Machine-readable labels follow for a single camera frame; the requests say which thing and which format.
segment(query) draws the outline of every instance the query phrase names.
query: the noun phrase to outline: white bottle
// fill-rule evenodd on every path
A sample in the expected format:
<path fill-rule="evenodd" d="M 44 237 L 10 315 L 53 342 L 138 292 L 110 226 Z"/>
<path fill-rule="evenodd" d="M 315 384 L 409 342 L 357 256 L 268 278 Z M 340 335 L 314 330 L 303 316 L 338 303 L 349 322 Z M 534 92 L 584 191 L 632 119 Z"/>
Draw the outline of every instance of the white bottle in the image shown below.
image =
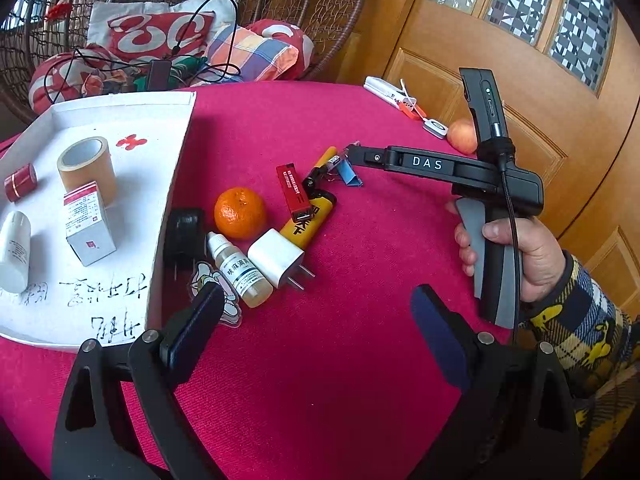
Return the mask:
<path fill-rule="evenodd" d="M 19 294 L 29 284 L 31 223 L 24 213 L 11 211 L 0 230 L 0 288 Z"/>
<path fill-rule="evenodd" d="M 240 249 L 223 235 L 214 233 L 207 235 L 207 245 L 216 267 L 248 307 L 255 308 L 269 299 L 273 292 L 271 283 Z"/>

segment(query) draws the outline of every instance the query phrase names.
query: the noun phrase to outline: hand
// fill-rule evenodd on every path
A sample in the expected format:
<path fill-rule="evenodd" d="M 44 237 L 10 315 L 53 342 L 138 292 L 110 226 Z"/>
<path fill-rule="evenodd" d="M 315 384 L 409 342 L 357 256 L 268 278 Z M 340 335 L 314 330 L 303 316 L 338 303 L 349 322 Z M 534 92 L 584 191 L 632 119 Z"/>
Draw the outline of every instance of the hand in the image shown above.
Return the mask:
<path fill-rule="evenodd" d="M 447 204 L 449 212 L 458 214 L 453 202 Z M 520 299 L 527 303 L 541 300 L 556 286 L 566 265 L 562 249 L 551 231 L 537 218 L 516 218 L 518 246 L 522 251 L 523 280 Z M 511 245 L 511 225 L 508 218 L 484 224 L 482 235 L 497 244 Z M 471 248 L 471 237 L 463 224 L 454 231 L 460 246 L 462 270 L 474 275 L 474 263 L 478 254 Z"/>

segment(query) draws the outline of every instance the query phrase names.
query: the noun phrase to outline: orange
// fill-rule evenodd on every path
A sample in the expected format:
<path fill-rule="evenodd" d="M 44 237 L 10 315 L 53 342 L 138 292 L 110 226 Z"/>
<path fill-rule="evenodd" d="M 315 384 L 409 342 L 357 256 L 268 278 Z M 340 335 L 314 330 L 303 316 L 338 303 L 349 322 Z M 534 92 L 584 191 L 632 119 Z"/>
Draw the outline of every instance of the orange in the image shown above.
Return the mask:
<path fill-rule="evenodd" d="M 213 218 L 218 231 L 227 238 L 248 240 L 257 237 L 265 228 L 267 211 L 255 191 L 233 187 L 218 197 Z"/>
<path fill-rule="evenodd" d="M 471 119 L 458 119 L 451 123 L 447 140 L 460 153 L 471 155 L 478 148 L 476 126 Z"/>

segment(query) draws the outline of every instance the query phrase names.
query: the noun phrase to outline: red usb drive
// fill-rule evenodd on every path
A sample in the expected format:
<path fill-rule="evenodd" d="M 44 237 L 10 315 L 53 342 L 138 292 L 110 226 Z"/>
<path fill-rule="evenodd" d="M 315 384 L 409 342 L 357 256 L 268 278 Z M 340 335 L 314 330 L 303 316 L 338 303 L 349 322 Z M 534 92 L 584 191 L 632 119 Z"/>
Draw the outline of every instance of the red usb drive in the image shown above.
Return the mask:
<path fill-rule="evenodd" d="M 294 222 L 302 222 L 313 217 L 313 208 L 306 196 L 302 181 L 298 178 L 296 168 L 292 164 L 278 166 L 276 168 L 280 187 L 287 200 L 287 207 L 291 212 L 291 219 Z"/>

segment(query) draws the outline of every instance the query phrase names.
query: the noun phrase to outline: wooden door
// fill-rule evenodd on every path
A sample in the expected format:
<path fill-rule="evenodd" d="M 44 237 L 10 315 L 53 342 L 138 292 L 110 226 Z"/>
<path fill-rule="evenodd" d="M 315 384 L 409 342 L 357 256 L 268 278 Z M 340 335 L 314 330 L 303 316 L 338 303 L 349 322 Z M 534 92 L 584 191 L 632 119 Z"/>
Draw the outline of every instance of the wooden door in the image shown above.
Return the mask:
<path fill-rule="evenodd" d="M 640 117 L 609 174 L 560 244 L 632 319 L 640 315 Z"/>
<path fill-rule="evenodd" d="M 385 78 L 427 115 L 469 116 L 461 66 L 493 70 L 521 167 L 556 234 L 610 168 L 640 96 L 640 46 L 611 0 L 414 0 Z"/>

